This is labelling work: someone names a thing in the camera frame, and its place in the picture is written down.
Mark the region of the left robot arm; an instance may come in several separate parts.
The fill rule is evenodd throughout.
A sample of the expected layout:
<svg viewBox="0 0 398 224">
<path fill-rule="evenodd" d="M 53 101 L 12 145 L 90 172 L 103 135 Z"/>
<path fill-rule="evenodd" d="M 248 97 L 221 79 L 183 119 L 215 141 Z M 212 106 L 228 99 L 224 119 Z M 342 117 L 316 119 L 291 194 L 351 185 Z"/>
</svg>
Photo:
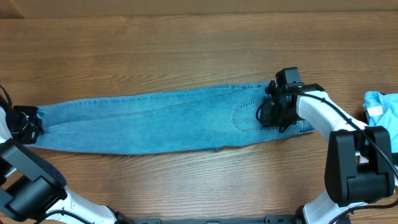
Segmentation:
<svg viewBox="0 0 398 224">
<path fill-rule="evenodd" d="M 26 147 L 43 132 L 37 112 L 34 106 L 14 106 L 9 94 L 1 93 L 1 183 L 15 171 L 22 174 L 1 189 L 1 212 L 18 222 L 130 223 L 121 212 L 71 191 L 57 168 Z"/>
</svg>

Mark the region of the blue denim jeans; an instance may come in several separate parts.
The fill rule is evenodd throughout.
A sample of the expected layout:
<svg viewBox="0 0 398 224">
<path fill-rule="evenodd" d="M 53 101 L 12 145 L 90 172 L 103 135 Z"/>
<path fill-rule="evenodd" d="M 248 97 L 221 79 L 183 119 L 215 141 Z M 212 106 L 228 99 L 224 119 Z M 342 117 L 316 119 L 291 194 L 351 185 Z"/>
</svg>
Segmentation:
<svg viewBox="0 0 398 224">
<path fill-rule="evenodd" d="M 247 146 L 313 130 L 306 121 L 284 132 L 262 126 L 256 110 L 266 86 L 209 86 L 40 106 L 44 131 L 35 145 L 67 152 L 157 154 Z"/>
</svg>

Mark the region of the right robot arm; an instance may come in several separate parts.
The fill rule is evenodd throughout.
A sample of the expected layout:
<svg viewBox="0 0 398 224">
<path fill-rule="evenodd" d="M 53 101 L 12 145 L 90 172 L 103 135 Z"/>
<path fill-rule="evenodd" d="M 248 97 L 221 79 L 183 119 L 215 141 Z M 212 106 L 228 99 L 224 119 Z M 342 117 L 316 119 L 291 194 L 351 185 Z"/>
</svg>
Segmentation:
<svg viewBox="0 0 398 224">
<path fill-rule="evenodd" d="M 256 111 L 264 127 L 280 133 L 301 120 L 308 121 L 327 141 L 325 190 L 295 215 L 269 215 L 265 223 L 350 223 L 356 210 L 381 210 L 393 195 L 397 169 L 390 135 L 382 126 L 370 127 L 344 112 L 318 84 L 304 84 L 296 67 L 277 72 Z"/>
</svg>

